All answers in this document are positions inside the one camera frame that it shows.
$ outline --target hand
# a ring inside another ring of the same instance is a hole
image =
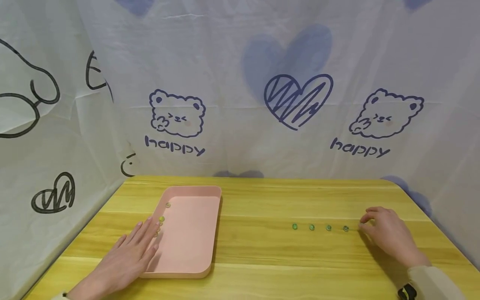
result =
[[[145,223],[138,223],[128,236],[121,236],[95,270],[68,293],[68,298],[98,300],[126,288],[145,272],[154,257],[157,244],[145,250],[159,227],[160,222],[154,223],[149,217]]]
[[[410,230],[395,211],[383,207],[367,208],[366,214],[360,219],[360,230],[387,254],[395,258],[406,268],[419,265],[432,265],[429,259],[415,244]],[[367,224],[374,220],[374,225]]]

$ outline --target tabletop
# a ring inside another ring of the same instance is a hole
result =
[[[174,185],[222,188],[211,273],[204,279],[138,279],[109,299],[397,299],[408,282],[406,270],[357,230],[369,206],[394,209],[433,265],[467,299],[480,299],[477,269],[388,181],[156,176],[126,180],[25,299],[50,299],[72,288]]]

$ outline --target left hand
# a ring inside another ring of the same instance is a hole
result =
[[[99,300],[126,288],[140,276],[154,257],[158,245],[145,252],[160,227],[149,217],[138,223],[132,232],[123,235],[105,255],[95,270],[77,284],[67,295],[71,300]]]

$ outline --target blue smudge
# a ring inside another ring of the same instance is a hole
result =
[[[241,178],[264,178],[262,172],[257,170],[249,170],[240,175],[233,174],[229,171],[219,171],[213,175],[214,177],[241,177]]]
[[[391,181],[398,185],[429,218],[432,217],[432,208],[430,207],[430,202],[428,201],[427,197],[419,192],[412,191],[405,180],[394,175],[387,175],[382,177],[382,179]]]
[[[408,9],[415,11],[422,7],[423,5],[431,2],[432,0],[403,0],[405,7]]]
[[[115,0],[123,8],[137,17],[144,17],[152,8],[155,0]]]

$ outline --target sleeve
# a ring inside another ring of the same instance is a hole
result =
[[[405,300],[465,300],[460,289],[440,269],[418,266],[408,269],[410,284],[398,291]]]
[[[53,297],[52,300],[69,300],[67,298],[67,293],[61,293],[60,295]]]

